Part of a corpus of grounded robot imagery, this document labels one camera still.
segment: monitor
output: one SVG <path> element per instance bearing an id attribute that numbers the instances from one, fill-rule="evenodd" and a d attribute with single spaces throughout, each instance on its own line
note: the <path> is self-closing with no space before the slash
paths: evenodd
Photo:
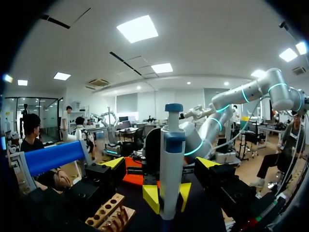
<path id="1" fill-rule="evenodd" d="M 123 129 L 132 127 L 130 121 L 123 121 L 123 122 L 122 122 L 122 125 L 123 125 Z"/>
<path id="2" fill-rule="evenodd" d="M 119 117 L 119 122 L 128 121 L 128 120 L 129 120 L 128 116 Z"/>

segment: black table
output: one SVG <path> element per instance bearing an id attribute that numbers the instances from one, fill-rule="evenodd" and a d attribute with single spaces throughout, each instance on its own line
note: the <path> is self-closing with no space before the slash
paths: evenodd
<path id="1" fill-rule="evenodd" d="M 209 197 L 194 174 L 188 175 L 192 182 L 189 199 L 183 213 L 177 213 L 170 232 L 225 232 L 221 208 Z M 161 232 L 162 219 L 156 215 L 142 197 L 142 187 L 123 182 L 117 191 L 125 196 L 124 206 L 136 210 L 124 232 Z"/>

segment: man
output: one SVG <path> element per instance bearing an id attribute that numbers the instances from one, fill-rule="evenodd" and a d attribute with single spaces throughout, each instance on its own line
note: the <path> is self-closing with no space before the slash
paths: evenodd
<path id="1" fill-rule="evenodd" d="M 232 119 L 233 119 L 233 124 L 234 124 L 234 128 L 235 128 L 236 127 L 236 122 L 239 121 L 239 111 L 238 111 L 236 105 L 234 105 L 233 108 L 234 108 L 235 112 L 233 113 L 233 118 Z"/>
<path id="2" fill-rule="evenodd" d="M 299 130 L 301 131 L 299 135 L 298 145 L 296 148 L 295 158 L 293 160 L 293 164 L 289 173 L 286 173 L 293 158 L 294 148 L 296 147 Z M 255 183 L 251 183 L 250 185 L 257 188 L 263 188 L 265 184 L 265 176 L 269 167 L 277 166 L 279 170 L 285 172 L 286 175 L 289 177 L 298 156 L 302 156 L 302 153 L 305 150 L 305 144 L 303 143 L 305 143 L 306 138 L 304 137 L 305 131 L 304 127 L 300 123 L 300 116 L 299 114 L 297 114 L 297 112 L 293 112 L 293 122 L 290 123 L 285 129 L 282 141 L 277 146 L 278 150 L 280 150 L 280 148 L 283 146 L 283 151 L 281 152 L 281 154 L 267 155 L 264 157 L 261 168 L 257 174 L 257 177 L 259 177 L 260 179 Z"/>
<path id="3" fill-rule="evenodd" d="M 69 122 L 68 122 L 68 115 L 72 112 L 72 107 L 69 105 L 67 106 L 67 110 L 65 110 L 61 117 L 60 122 L 60 130 L 62 133 L 62 141 L 68 141 L 68 129 L 69 129 Z"/>
<path id="4" fill-rule="evenodd" d="M 75 135 L 77 140 L 84 139 L 92 160 L 95 160 L 95 154 L 93 152 L 93 148 L 95 147 L 94 137 L 93 134 L 84 127 L 84 121 L 85 119 L 83 117 L 78 117 L 75 120 L 76 127 L 72 132 L 72 135 Z"/>
<path id="5" fill-rule="evenodd" d="M 39 135 L 41 120 L 36 114 L 29 114 L 24 116 L 24 131 L 25 139 L 23 140 L 20 150 L 24 152 L 43 149 L 43 143 L 36 137 Z M 65 187 L 70 187 L 70 180 L 67 174 L 60 168 L 56 169 L 56 172 L 47 171 L 35 177 L 35 183 L 37 187 L 42 190 L 47 187 L 54 188 L 56 190 L 62 190 Z"/>

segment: white shirt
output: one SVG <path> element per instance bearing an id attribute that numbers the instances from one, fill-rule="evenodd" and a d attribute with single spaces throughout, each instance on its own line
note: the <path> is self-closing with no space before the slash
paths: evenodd
<path id="1" fill-rule="evenodd" d="M 233 113 L 233 122 L 237 122 L 237 121 L 239 121 L 239 111 L 238 111 L 238 109 L 235 109 L 235 108 L 234 108 L 234 110 L 235 110 L 235 112 Z"/>
<path id="2" fill-rule="evenodd" d="M 65 129 L 68 129 L 68 127 L 69 127 L 68 112 L 66 110 L 63 111 L 63 114 L 62 114 L 62 117 L 61 117 L 60 129 L 64 129 L 63 119 L 66 119 L 66 122 L 67 122 L 66 125 L 65 125 Z"/>

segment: black shirt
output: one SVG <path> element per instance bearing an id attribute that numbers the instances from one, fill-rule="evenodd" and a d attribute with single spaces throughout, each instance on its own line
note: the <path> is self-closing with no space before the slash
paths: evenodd
<path id="1" fill-rule="evenodd" d="M 26 140 L 23 140 L 20 151 L 28 152 L 28 151 L 35 151 L 39 149 L 43 149 L 44 145 L 39 139 L 35 139 L 33 144 L 28 143 Z"/>

